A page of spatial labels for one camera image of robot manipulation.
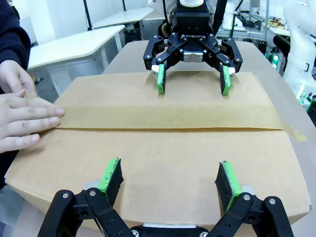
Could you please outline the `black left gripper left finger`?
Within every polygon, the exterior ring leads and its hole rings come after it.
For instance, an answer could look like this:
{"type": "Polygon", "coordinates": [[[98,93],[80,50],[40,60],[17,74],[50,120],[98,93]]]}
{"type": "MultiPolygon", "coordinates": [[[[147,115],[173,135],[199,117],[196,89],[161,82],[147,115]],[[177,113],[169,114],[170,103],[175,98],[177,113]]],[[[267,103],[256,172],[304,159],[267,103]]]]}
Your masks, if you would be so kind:
{"type": "Polygon", "coordinates": [[[134,234],[113,208],[123,182],[121,160],[111,159],[97,187],[74,194],[59,190],[46,213],[39,237],[75,237],[83,220],[94,220],[105,237],[134,234]]]}

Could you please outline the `person's right hand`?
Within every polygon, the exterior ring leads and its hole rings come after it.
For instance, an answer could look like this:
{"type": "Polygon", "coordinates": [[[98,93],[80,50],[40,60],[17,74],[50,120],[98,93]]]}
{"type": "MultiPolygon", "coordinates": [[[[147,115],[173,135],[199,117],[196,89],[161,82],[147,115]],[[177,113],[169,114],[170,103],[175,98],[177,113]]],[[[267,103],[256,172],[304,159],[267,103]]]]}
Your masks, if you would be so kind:
{"type": "Polygon", "coordinates": [[[25,90],[0,96],[0,152],[21,150],[40,141],[39,132],[55,128],[64,110],[25,98],[25,90]]]}

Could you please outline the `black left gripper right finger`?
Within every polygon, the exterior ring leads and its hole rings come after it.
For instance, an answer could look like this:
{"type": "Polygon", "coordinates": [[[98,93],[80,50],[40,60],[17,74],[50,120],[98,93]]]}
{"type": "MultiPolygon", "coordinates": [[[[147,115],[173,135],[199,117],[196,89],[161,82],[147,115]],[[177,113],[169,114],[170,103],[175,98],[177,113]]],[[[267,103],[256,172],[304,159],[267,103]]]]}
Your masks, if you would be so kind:
{"type": "Polygon", "coordinates": [[[233,237],[242,224],[251,225],[258,237],[294,236],[281,199],[268,196],[261,200],[243,191],[228,161],[219,163],[215,184],[224,214],[210,237],[233,237]]]}

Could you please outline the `person's left hand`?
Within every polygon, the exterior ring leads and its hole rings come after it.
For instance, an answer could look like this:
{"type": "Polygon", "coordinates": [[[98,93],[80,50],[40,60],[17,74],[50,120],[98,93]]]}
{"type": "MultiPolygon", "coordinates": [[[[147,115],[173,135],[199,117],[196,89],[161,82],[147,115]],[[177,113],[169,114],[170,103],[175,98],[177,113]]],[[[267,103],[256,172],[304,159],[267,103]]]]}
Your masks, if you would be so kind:
{"type": "Polygon", "coordinates": [[[4,93],[15,93],[25,89],[37,96],[33,79],[13,60],[5,60],[0,64],[0,87],[4,93]]]}

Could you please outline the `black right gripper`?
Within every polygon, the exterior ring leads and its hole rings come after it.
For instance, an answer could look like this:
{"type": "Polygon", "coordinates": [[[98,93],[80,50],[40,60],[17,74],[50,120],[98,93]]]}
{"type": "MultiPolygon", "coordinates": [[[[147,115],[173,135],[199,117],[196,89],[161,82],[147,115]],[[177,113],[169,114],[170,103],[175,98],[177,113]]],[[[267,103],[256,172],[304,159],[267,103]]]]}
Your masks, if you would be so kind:
{"type": "Polygon", "coordinates": [[[165,93],[166,70],[178,62],[205,62],[220,73],[221,94],[231,88],[231,77],[240,71],[243,59],[233,38],[219,44],[210,24],[207,6],[177,6],[171,19],[169,39],[154,35],[148,42],[143,60],[147,70],[157,76],[157,88],[165,93]]]}

